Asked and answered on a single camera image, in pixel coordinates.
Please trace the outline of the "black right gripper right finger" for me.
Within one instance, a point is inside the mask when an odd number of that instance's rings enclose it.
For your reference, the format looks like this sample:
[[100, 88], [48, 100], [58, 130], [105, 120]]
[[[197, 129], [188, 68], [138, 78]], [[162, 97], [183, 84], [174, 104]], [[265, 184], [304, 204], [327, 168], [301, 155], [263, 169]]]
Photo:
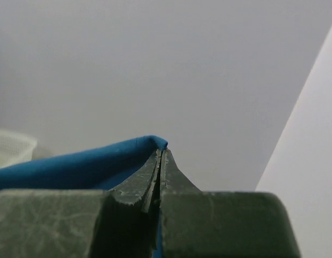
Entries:
[[163, 257], [299, 257], [287, 210], [269, 192], [201, 191], [165, 150], [160, 168]]

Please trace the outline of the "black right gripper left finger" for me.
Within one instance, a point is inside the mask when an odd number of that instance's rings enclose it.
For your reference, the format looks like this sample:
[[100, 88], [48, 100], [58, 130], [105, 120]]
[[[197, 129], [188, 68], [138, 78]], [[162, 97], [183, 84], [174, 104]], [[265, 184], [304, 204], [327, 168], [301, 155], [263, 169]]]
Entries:
[[110, 190], [0, 191], [0, 257], [152, 257], [160, 162]]

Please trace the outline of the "blue printed t-shirt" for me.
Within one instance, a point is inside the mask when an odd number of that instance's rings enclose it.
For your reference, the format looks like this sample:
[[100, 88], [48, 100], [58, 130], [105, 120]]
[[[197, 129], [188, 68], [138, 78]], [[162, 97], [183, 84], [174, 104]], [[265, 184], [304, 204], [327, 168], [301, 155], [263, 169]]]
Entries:
[[167, 141], [134, 138], [79, 153], [34, 160], [0, 169], [0, 191], [11, 189], [110, 190], [138, 171]]

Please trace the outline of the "white perforated plastic basket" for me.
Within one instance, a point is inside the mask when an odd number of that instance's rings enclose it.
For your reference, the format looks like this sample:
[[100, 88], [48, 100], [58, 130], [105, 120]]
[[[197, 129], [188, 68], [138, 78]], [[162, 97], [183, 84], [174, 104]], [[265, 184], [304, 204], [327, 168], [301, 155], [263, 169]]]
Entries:
[[36, 138], [0, 129], [0, 169], [32, 160]]

